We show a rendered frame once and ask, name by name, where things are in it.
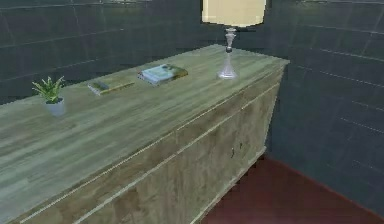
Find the green and yellow book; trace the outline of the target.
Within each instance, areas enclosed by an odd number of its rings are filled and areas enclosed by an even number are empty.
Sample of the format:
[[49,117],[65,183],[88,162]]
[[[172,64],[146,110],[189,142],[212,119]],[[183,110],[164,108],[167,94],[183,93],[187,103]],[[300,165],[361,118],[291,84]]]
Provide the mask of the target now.
[[133,85],[133,82],[119,84],[117,86],[109,86],[101,81],[91,82],[87,84],[87,87],[96,95],[101,96],[107,93],[123,89],[125,87]]

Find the pale wooden sideboard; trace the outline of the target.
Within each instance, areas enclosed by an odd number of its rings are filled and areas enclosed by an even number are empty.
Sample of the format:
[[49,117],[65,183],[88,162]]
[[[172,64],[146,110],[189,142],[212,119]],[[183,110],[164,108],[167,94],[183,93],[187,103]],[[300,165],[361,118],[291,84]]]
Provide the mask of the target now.
[[172,56],[184,77],[158,86],[136,69],[109,94],[65,87],[64,115],[41,98],[0,106],[0,224],[198,224],[265,151],[281,58],[236,49],[217,75],[210,45]]

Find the small green houseplant grey pot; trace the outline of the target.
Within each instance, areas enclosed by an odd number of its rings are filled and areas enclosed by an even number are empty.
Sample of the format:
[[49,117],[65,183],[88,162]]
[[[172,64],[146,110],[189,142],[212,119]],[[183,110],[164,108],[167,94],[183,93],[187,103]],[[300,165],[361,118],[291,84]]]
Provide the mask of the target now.
[[47,110],[55,117],[62,116],[66,112],[64,98],[60,95],[60,90],[64,86],[63,82],[64,77],[54,81],[48,76],[47,79],[32,83],[32,89],[44,99]]

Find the table lamp with cream shade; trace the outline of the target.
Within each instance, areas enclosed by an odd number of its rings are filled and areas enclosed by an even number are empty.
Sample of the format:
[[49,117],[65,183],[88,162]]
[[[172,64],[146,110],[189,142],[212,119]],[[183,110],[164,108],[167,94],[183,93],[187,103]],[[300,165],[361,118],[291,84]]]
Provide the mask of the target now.
[[217,76],[221,79],[235,79],[232,63],[233,42],[241,28],[262,24],[267,0],[202,0],[202,21],[225,25],[225,60]]

